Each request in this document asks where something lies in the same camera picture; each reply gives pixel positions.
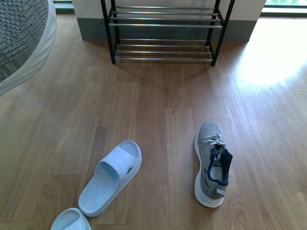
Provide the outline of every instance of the metal shoe rack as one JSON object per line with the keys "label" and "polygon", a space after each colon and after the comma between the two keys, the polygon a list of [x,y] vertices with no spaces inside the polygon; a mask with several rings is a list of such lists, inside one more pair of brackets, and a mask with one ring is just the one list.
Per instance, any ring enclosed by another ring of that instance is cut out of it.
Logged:
{"label": "metal shoe rack", "polygon": [[[210,62],[214,66],[234,3],[235,0],[230,0],[223,18],[219,10],[220,0],[216,0],[212,8],[118,6],[115,0],[111,0],[109,13],[105,0],[101,0],[112,64],[116,60],[150,60]],[[111,27],[115,32],[114,44]],[[129,27],[132,33],[140,27],[206,29],[207,35],[203,39],[121,38],[120,27]],[[220,30],[220,36],[214,49],[211,38],[215,29]]]}

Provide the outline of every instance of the shoe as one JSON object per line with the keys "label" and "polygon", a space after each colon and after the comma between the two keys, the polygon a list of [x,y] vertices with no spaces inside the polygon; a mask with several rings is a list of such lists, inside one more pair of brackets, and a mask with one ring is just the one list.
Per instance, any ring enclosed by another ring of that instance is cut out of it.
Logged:
{"label": "shoe", "polygon": [[140,169],[142,154],[132,140],[117,145],[96,166],[93,178],[81,192],[79,209],[88,217],[100,215]]}
{"label": "shoe", "polygon": [[68,208],[54,220],[51,230],[92,230],[83,213],[77,208]]}
{"label": "shoe", "polygon": [[222,140],[222,132],[212,122],[199,129],[194,147],[200,161],[195,180],[195,196],[207,207],[219,207],[226,194],[232,155]]}
{"label": "shoe", "polygon": [[0,1],[0,96],[38,73],[57,29],[52,0]]}

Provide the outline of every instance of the navy blue lining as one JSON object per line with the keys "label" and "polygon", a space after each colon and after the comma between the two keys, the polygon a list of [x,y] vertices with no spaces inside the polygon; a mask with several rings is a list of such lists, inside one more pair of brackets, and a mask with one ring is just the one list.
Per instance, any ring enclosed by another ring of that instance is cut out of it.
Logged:
{"label": "navy blue lining", "polygon": [[216,148],[213,148],[212,151],[213,151],[212,157],[210,157],[210,164],[209,164],[208,171],[207,171],[208,178],[209,178],[209,180],[211,180],[213,182],[217,182],[221,186],[227,186],[228,185],[228,176],[229,176],[229,169],[230,169],[230,164],[231,164],[231,160],[232,160],[232,155],[228,152],[227,149],[223,150],[222,153],[221,153],[221,158],[220,158],[219,161],[222,165],[223,181],[220,181],[220,180],[213,179],[211,177],[211,168],[212,168],[212,165],[214,163],[214,155],[217,154]]}

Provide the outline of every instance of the gray sneaker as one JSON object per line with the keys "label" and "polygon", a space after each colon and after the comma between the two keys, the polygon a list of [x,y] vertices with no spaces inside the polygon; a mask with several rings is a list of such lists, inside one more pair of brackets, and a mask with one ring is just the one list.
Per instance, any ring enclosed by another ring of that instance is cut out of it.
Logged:
{"label": "gray sneaker", "polygon": [[204,123],[195,137],[194,147],[200,160],[195,196],[204,206],[219,207],[226,194],[232,160],[219,127],[212,122]]}

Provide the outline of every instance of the slide sandal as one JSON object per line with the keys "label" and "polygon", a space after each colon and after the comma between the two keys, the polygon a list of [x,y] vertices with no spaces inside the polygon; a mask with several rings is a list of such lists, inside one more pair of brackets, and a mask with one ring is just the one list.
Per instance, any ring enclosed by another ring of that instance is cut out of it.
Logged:
{"label": "slide sandal", "polygon": [[77,208],[68,208],[54,220],[51,230],[92,230],[86,217]]}
{"label": "slide sandal", "polygon": [[96,166],[93,178],[81,192],[79,209],[88,217],[100,215],[139,171],[142,154],[132,140],[117,145]]}

